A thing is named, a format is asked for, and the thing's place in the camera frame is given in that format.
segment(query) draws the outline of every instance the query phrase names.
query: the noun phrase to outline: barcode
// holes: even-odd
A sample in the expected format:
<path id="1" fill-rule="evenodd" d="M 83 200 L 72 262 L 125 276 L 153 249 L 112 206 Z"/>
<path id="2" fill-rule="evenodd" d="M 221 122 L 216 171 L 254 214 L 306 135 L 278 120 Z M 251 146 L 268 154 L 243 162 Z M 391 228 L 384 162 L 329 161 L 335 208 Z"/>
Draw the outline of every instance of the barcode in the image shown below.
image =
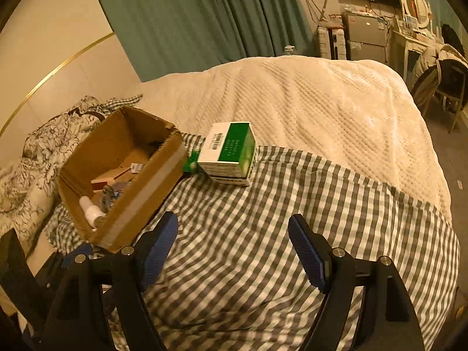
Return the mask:
<path id="1" fill-rule="evenodd" d="M 219 146 L 219 144 L 221 143 L 221 138 L 223 137 L 223 134 L 222 133 L 218 133 L 215 138 L 214 138 L 214 142 L 213 142 L 213 146 L 212 146 L 212 150 L 216 150 Z"/>

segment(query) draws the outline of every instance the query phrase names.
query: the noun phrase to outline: curtain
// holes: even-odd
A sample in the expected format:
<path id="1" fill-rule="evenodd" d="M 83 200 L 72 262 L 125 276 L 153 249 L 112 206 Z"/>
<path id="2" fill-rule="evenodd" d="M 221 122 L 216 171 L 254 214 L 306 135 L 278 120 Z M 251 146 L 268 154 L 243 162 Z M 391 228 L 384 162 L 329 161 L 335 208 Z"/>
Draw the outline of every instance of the curtain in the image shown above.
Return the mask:
<path id="1" fill-rule="evenodd" d="M 311 53 L 298 0 L 99 0 L 141 81 L 202 71 L 286 45 Z"/>
<path id="2" fill-rule="evenodd" d="M 442 27 L 443 24 L 448 24 L 457 33 L 458 37 L 462 38 L 463 26 L 458 16 L 453 11 L 447 0 L 426 0 L 431 5 L 433 14 L 432 23 L 435 27 Z"/>

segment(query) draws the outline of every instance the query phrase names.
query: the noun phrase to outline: green and white box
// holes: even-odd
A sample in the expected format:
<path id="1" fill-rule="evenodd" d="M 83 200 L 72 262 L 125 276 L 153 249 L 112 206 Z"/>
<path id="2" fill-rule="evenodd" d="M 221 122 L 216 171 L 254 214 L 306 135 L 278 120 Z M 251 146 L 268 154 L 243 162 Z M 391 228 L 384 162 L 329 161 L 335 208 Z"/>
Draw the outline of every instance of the green and white box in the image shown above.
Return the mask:
<path id="1" fill-rule="evenodd" d="M 250 186 L 256 155 L 249 122 L 216 123 L 202 146 L 198 165 L 218 183 Z"/>

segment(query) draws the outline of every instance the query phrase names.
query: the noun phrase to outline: gray carpet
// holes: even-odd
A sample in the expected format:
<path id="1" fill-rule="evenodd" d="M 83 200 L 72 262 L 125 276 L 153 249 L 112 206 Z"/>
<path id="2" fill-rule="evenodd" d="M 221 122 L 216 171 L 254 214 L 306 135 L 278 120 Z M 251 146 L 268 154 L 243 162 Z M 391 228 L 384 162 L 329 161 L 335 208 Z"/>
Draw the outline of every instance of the gray carpet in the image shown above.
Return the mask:
<path id="1" fill-rule="evenodd" d="M 453 116 L 433 101 L 425 120 L 452 196 L 452 223 L 461 252 L 459 287 L 468 293 L 468 128 L 459 118 L 449 134 Z M 462 182 L 463 190 L 457 180 Z"/>

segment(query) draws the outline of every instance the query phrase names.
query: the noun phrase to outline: screw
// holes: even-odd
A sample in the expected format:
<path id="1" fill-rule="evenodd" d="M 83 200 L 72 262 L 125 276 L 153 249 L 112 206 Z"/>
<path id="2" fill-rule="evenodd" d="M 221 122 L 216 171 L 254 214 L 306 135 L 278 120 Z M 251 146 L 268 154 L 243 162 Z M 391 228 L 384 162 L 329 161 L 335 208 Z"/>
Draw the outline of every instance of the screw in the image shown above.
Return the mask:
<path id="1" fill-rule="evenodd" d="M 336 257 L 343 257 L 346 254 L 346 252 L 342 248 L 333 248 L 333 254 Z"/>
<path id="2" fill-rule="evenodd" d="M 79 254 L 75 257 L 75 263 L 81 264 L 86 260 L 86 256 L 84 254 Z"/>
<path id="3" fill-rule="evenodd" d="M 130 245 L 127 245 L 126 247 L 123 247 L 120 252 L 122 252 L 122 254 L 124 254 L 125 256 L 130 256 L 134 251 L 135 248 L 133 248 Z"/>
<path id="4" fill-rule="evenodd" d="M 391 265 L 392 264 L 392 259 L 390 257 L 387 257 L 387 256 L 382 256 L 381 257 L 381 263 L 384 264 L 384 265 Z"/>

